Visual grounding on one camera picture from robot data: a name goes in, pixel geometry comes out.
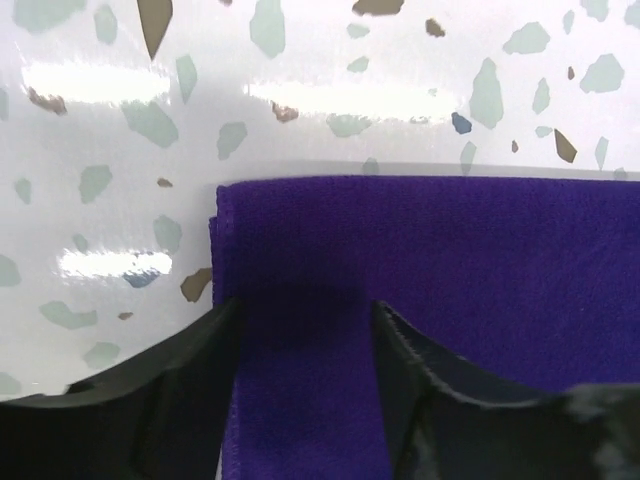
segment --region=cloth fold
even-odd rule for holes
[[[640,184],[322,177],[218,190],[216,303],[249,320],[225,480],[388,479],[370,301],[549,391],[640,377]]]

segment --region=brown triangular fleck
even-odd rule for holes
[[[65,115],[67,113],[67,107],[64,104],[64,98],[59,95],[39,95],[33,88],[29,87],[27,90],[29,94],[29,100],[34,105],[46,110],[47,112],[53,112],[56,115]]]
[[[180,285],[180,291],[188,302],[200,300],[204,287],[211,281],[211,268],[201,268],[193,275],[189,275]]]
[[[397,15],[403,4],[404,0],[358,0],[352,10],[358,15]]]
[[[295,120],[300,116],[298,110],[291,107],[283,107],[278,105],[276,102],[271,102],[271,111],[276,116],[276,119],[280,123],[287,123],[291,120]]]
[[[432,37],[444,37],[446,35],[440,24],[436,22],[435,18],[427,20],[425,27],[427,29],[427,33]]]
[[[556,152],[558,152],[558,156],[565,162],[573,163],[578,151],[559,130],[554,128],[553,134],[556,137]]]
[[[149,57],[153,60],[173,16],[171,0],[138,0],[142,34]]]
[[[163,187],[163,188],[171,188],[171,187],[173,187],[173,183],[171,183],[166,178],[162,178],[162,177],[160,177],[158,179],[157,184],[158,184],[159,187]]]

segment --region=purple cloth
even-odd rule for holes
[[[640,184],[325,177],[221,187],[215,302],[250,320],[223,478],[388,479],[369,302],[506,378],[640,378]]]

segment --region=terrazzo pattern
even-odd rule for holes
[[[145,35],[152,7],[0,6],[0,400],[208,310],[221,183],[640,178],[640,0],[163,0]]]

